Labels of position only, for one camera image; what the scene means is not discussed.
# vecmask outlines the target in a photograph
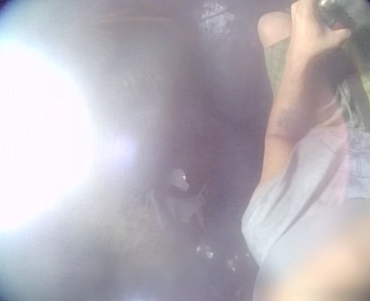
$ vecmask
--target knee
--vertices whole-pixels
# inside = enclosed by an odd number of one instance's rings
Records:
[[[274,11],[264,14],[258,21],[258,34],[264,48],[291,35],[291,17],[287,13]]]

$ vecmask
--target hand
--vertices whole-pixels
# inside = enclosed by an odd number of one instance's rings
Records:
[[[299,0],[291,6],[292,34],[290,51],[298,60],[323,55],[347,40],[349,29],[332,30],[322,24],[316,10],[316,0]]]

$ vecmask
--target lens flare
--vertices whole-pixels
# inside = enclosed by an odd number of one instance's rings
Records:
[[[73,191],[94,155],[92,123],[74,81],[37,52],[0,44],[0,230]]]

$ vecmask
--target skin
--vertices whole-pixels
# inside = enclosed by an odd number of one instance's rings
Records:
[[[370,287],[370,214],[349,224],[267,291],[267,301],[351,301]]]
[[[259,186],[284,167],[295,144],[319,123],[319,109],[334,96],[321,66],[327,55],[338,49],[351,32],[348,29],[331,30],[321,25],[314,4],[314,0],[300,0],[292,5],[291,42],[282,82],[268,121]],[[270,39],[262,36],[261,40],[263,46],[272,44]],[[353,300],[351,294],[357,295],[368,285],[370,217],[309,254],[285,279],[270,286],[263,300],[347,301]]]
[[[294,145],[319,123],[320,107],[334,95],[321,62],[351,32],[320,24],[314,0],[292,4],[292,33],[283,78],[268,120],[259,186],[272,179],[290,159]]]

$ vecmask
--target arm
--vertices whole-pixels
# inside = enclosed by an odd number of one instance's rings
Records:
[[[292,5],[292,35],[283,78],[270,112],[265,137],[262,178],[271,180],[290,159],[295,144],[315,125],[317,100],[329,86],[317,64],[350,35],[332,31],[316,19],[315,0]]]

